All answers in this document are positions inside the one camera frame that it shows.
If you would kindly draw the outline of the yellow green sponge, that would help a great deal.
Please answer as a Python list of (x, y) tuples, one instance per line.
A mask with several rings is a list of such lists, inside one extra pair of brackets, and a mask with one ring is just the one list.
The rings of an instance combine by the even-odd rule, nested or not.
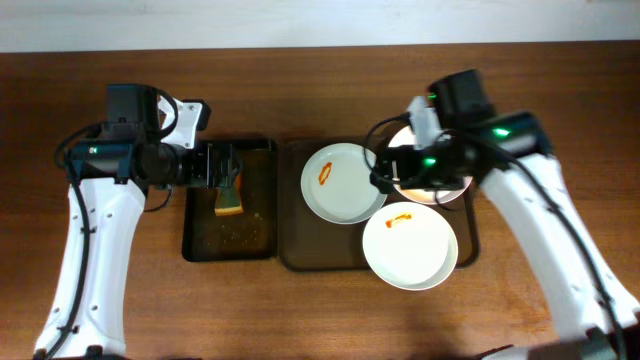
[(233, 216), (244, 212), (241, 197), (242, 174), (237, 175), (229, 187), (218, 187), (214, 203), (216, 216)]

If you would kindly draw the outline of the white plate ketchup front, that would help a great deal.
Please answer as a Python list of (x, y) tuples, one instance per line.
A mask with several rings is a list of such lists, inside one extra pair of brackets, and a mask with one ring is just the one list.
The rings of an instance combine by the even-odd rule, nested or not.
[(458, 260), (452, 226), (437, 211), (414, 202), (392, 203), (378, 210), (365, 225), (362, 248), (376, 276), (407, 291), (443, 283)]

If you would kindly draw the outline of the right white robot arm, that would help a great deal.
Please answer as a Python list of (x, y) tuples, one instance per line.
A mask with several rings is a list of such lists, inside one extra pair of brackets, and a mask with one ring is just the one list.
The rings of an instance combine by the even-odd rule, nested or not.
[(639, 302), (589, 234), (532, 113), (498, 114), (479, 72), (466, 70), (429, 85), (396, 119), (416, 141), (378, 150), (366, 164), (371, 184), (383, 193), (437, 192), (472, 178), (510, 227), (546, 297), (558, 340), (496, 348), (486, 358), (638, 358)]

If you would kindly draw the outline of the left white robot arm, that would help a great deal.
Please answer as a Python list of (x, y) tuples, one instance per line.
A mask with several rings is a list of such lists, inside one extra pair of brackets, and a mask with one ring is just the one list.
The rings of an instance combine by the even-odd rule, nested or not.
[(107, 117), (63, 140), (54, 162), (69, 181), (63, 263), (37, 359), (121, 359), (134, 234), (150, 188), (212, 189), (217, 215), (242, 211), (244, 164), (229, 143), (196, 142), (210, 107), (142, 84), (107, 88)]

